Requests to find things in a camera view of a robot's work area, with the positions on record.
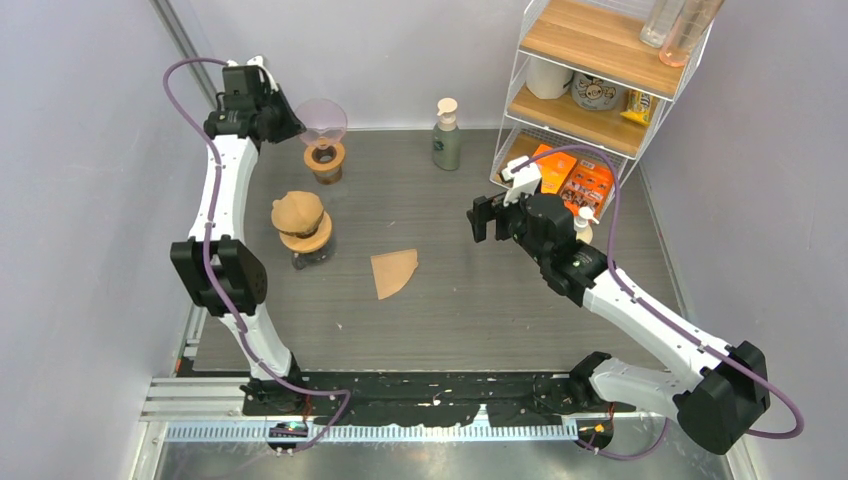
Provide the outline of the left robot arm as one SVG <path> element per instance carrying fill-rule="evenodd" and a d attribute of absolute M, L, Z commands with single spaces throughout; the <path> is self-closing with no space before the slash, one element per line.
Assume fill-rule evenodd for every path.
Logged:
<path fill-rule="evenodd" d="M 186 240 L 172 243 L 170 260 L 192 302 L 229 330 L 248 362 L 240 387 L 246 413 L 295 414 L 307 403 L 307 389 L 270 319 L 267 271 L 246 245 L 244 216 L 261 145 L 305 127 L 262 57 L 220 65 L 224 88 L 213 111 L 189 123 L 207 150 L 198 214 Z"/>

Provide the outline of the pink glass dripper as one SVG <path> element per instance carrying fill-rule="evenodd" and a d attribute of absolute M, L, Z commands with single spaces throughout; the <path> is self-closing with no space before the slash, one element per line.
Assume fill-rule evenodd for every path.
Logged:
<path fill-rule="evenodd" d="M 307 146 L 317 149 L 333 147 L 347 132 L 347 114 L 332 100 L 309 99 L 295 109 L 295 114 L 306 128 L 299 138 Z"/>

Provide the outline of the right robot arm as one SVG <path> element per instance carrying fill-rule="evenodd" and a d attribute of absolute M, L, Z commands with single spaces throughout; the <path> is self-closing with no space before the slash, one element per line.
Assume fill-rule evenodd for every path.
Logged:
<path fill-rule="evenodd" d="M 704 450 L 722 455 L 769 409 L 763 352 L 704 333 L 640 289 L 599 249 L 576 236 L 573 215 L 553 194 L 477 197 L 467 212 L 475 242 L 495 225 L 536 263 L 548 287 L 616 325 L 650 352 L 663 370 L 629 365 L 603 352 L 587 356 L 571 374 L 574 403 L 596 410 L 625 403 L 675 422 Z"/>

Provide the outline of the small wooden ring holder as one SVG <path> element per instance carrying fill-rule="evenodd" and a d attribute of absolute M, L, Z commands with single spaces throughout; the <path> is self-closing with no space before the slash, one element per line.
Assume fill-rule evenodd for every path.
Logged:
<path fill-rule="evenodd" d="M 342 143 L 319 146 L 309 146 L 304 151 L 303 160 L 306 167 L 317 175 L 329 175 L 342 169 L 346 160 L 346 149 Z"/>

